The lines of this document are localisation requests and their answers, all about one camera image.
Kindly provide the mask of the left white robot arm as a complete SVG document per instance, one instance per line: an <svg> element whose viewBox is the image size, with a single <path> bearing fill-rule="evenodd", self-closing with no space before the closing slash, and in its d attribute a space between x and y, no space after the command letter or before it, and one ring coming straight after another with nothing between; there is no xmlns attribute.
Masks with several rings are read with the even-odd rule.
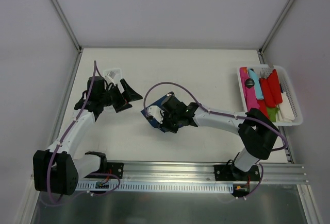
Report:
<svg viewBox="0 0 330 224"><path fill-rule="evenodd" d="M131 102L143 97L134 91L125 79L116 84L107 83L101 76L90 77L87 89L74 106L73 118L46 150L37 150L33 156L35 190L51 194L71 195L80 179L94 175L97 178L109 172L106 155L88 151L75 161L73 155L87 130L95 124L105 107L121 112L132 107Z"/></svg>

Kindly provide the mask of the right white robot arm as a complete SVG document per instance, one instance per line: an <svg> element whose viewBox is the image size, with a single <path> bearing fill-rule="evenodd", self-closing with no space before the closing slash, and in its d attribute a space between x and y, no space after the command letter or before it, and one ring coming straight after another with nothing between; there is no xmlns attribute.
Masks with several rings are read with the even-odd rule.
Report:
<svg viewBox="0 0 330 224"><path fill-rule="evenodd" d="M158 128L177 133L183 126L209 127L228 131L240 137L244 148L230 166L236 180L247 179L250 169L260 160L267 160L278 137L278 129L259 110L246 113L220 112L192 102L189 105L175 96L168 96L159 107L148 113L158 122Z"/></svg>

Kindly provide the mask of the blue paper napkin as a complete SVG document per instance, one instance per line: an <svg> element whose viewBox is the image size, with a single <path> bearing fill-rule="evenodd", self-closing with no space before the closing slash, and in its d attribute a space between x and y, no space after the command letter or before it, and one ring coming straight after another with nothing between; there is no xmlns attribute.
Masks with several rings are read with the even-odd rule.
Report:
<svg viewBox="0 0 330 224"><path fill-rule="evenodd" d="M175 97L175 94L174 94L174 92L173 92L173 95L172 95L172 96L167 96L167 94L166 94L166 95L164 95L163 97L161 97L160 99L158 99L157 101L155 101L154 103L152 103L152 104L149 105L149 106L153 106L153 105L155 105L155 106L159 106L160 108L163 108L163 109L165 109L165 110L171 112L172 110L174 110L174 107L170 106L170 105L168 104L168 101L169 101L172 97L173 97L175 100L177 100L177 98ZM141 110L141 113L143 114L143 116L144 116L145 118L146 118L146 109L147 109L149 106L146 105L146 96L145 96L145 98L144 98L144 100L143 100L143 109ZM147 120L147 121L149 122L149 124L150 124L153 128L158 129L159 123L157 123L155 120Z"/></svg>

